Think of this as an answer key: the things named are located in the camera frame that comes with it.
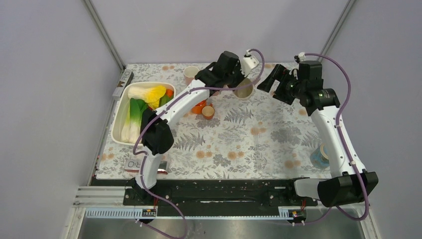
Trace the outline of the cream floral mug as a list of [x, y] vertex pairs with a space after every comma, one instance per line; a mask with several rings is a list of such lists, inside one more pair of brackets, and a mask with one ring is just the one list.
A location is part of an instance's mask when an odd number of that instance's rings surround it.
[[249, 99], [254, 92], [254, 85], [249, 78], [245, 78], [239, 85], [239, 90], [233, 91], [234, 95], [240, 100]]

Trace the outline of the light pink mug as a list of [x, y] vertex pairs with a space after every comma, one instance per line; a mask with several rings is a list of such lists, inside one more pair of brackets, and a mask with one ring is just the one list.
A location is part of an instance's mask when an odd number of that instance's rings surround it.
[[183, 70], [184, 79], [187, 85], [195, 79], [196, 74], [199, 72], [199, 68], [196, 66], [188, 66]]

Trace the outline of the small red-orange mug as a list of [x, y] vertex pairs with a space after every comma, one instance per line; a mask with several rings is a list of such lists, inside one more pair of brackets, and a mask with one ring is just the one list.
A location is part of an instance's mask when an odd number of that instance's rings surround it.
[[213, 108], [212, 104], [204, 106], [202, 108], [201, 114], [206, 120], [211, 120], [215, 114], [215, 109]]

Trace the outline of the orange mug black rim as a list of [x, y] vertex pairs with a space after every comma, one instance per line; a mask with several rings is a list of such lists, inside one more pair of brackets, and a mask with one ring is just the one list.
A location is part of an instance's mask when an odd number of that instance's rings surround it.
[[202, 113], [202, 109], [203, 109], [206, 105], [207, 105], [207, 101], [206, 101], [206, 100], [203, 100], [203, 101], [199, 102], [198, 104], [196, 104], [196, 105], [192, 108], [191, 112], [192, 112], [192, 113], [194, 113], [194, 114], [199, 115], [199, 114], [201, 114], [201, 113]]

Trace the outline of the blue glazed mug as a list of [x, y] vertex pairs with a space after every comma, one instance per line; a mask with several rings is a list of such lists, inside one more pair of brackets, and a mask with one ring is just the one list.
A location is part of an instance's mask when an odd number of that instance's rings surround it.
[[326, 169], [329, 167], [329, 159], [324, 143], [310, 154], [310, 162], [316, 168]]

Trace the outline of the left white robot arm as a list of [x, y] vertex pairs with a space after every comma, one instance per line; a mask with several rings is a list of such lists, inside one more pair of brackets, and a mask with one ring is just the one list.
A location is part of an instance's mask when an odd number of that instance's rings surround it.
[[154, 200], [153, 187], [157, 183], [157, 170], [166, 153], [174, 144], [171, 129], [201, 101], [207, 100], [224, 86], [236, 87], [247, 76], [244, 63], [229, 51], [220, 54], [217, 61], [200, 70], [186, 88], [170, 102], [142, 113], [133, 155], [140, 157], [141, 168], [130, 186], [135, 198], [144, 205]]

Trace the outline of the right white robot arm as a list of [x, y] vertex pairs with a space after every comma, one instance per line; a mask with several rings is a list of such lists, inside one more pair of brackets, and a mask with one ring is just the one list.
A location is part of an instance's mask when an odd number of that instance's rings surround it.
[[325, 180], [295, 180], [294, 186], [285, 192], [287, 202], [298, 205], [309, 197], [321, 201], [326, 207], [354, 203], [368, 206], [368, 196], [379, 179], [376, 172], [367, 171], [353, 148], [337, 94], [335, 90], [323, 86], [322, 64], [319, 61], [302, 61], [296, 77], [283, 65], [276, 64], [257, 88], [269, 92], [275, 81], [279, 85], [273, 98], [289, 105], [298, 99], [316, 125], [326, 146], [331, 173], [331, 178]]

